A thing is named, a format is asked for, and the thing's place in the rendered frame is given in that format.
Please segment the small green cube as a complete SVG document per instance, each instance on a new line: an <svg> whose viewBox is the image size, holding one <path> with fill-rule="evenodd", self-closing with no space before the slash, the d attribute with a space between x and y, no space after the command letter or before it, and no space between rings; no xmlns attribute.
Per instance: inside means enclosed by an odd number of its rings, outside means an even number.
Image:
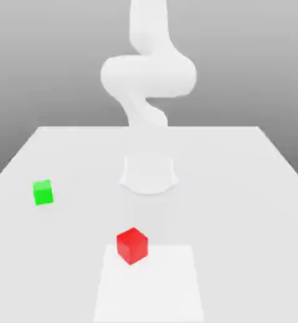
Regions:
<svg viewBox="0 0 298 323"><path fill-rule="evenodd" d="M33 197L37 206L53 203L51 181L47 179L33 182Z"/></svg>

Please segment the small red cube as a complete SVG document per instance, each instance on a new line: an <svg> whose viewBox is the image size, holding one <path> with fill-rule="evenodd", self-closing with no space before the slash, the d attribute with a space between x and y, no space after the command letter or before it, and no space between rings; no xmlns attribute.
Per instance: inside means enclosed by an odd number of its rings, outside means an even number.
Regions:
<svg viewBox="0 0 298 323"><path fill-rule="evenodd" d="M133 227L117 235L117 253L128 264L133 265L148 255L148 238Z"/></svg>

